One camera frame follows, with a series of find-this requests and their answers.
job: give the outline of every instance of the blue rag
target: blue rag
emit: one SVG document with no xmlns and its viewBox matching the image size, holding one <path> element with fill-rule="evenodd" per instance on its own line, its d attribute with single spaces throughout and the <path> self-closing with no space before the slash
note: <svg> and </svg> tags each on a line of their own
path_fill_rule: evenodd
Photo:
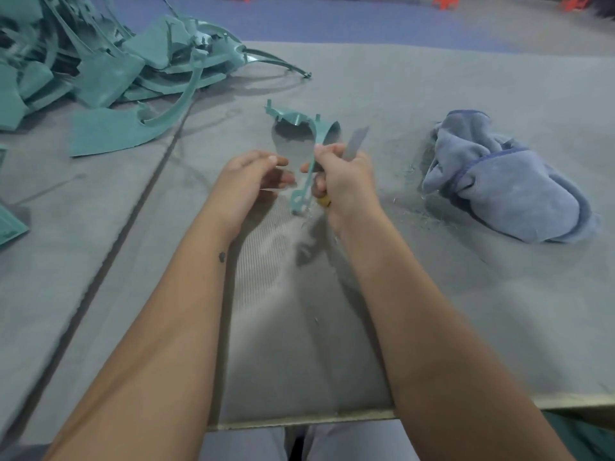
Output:
<svg viewBox="0 0 615 461">
<path fill-rule="evenodd" d="M 435 158 L 422 182 L 488 227 L 526 243 L 573 243 L 600 217 L 569 179 L 515 139 L 490 130 L 477 110 L 453 110 L 436 125 Z"/>
</svg>

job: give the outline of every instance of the gray table mat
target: gray table mat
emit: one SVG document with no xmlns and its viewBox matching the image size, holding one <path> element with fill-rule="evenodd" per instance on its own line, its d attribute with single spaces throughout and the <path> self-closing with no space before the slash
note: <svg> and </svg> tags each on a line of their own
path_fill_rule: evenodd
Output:
<svg viewBox="0 0 615 461">
<path fill-rule="evenodd" d="M 274 104 L 370 125 L 382 203 L 443 292 L 537 401 L 601 398 L 615 387 L 611 269 L 615 61 L 396 45 L 253 44 L 314 73 L 243 69 L 196 102 L 172 158 L 101 286 L 24 434 L 48 442 L 130 325 L 222 165 L 276 149 L 298 169 L 307 136 L 273 129 Z M 417 193 L 426 135 L 475 108 L 576 181 L 604 232 L 574 246 L 528 246 Z M 282 194 L 229 255 L 213 425 L 390 409 L 372 326 L 320 209 L 290 216 Z"/>
<path fill-rule="evenodd" d="M 168 107 L 168 100 L 153 108 Z M 31 230 L 0 247 L 0 433 L 23 403 L 172 137 L 84 158 L 68 153 L 63 101 L 30 116 L 9 151 L 0 197 Z"/>
</svg>

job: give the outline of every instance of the forearm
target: forearm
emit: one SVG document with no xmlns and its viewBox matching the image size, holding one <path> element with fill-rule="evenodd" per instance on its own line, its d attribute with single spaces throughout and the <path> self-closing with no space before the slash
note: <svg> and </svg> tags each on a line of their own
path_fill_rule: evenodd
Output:
<svg viewBox="0 0 615 461">
<path fill-rule="evenodd" d="M 45 459 L 196 459 L 213 389 L 228 242 L 205 206 Z"/>
<path fill-rule="evenodd" d="M 397 414 L 419 457 L 572 459 L 384 213 L 353 223 L 342 241 L 378 333 Z"/>
</svg>

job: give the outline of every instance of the blue floor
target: blue floor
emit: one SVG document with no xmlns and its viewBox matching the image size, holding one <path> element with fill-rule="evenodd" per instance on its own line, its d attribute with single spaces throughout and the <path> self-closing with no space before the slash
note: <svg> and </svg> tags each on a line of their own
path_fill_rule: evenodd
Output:
<svg viewBox="0 0 615 461">
<path fill-rule="evenodd" d="M 242 40 L 402 44 L 515 53 L 454 11 L 401 1 L 168 0 L 183 14 L 220 24 Z M 135 31 L 167 13 L 162 0 L 115 0 L 119 18 Z"/>
</svg>

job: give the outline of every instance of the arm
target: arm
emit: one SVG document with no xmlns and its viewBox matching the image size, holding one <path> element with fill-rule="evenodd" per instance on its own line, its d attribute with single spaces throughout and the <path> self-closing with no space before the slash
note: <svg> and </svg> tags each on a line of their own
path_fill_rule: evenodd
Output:
<svg viewBox="0 0 615 461">
<path fill-rule="evenodd" d="M 422 460 L 562 461 L 570 456 L 532 401 L 452 308 L 388 220 L 368 157 L 317 149 L 328 218 L 378 334 L 396 411 Z"/>
<path fill-rule="evenodd" d="M 230 161 L 158 286 L 45 459 L 196 459 L 211 403 L 226 253 L 257 197 L 293 176 L 285 158 Z"/>
</svg>

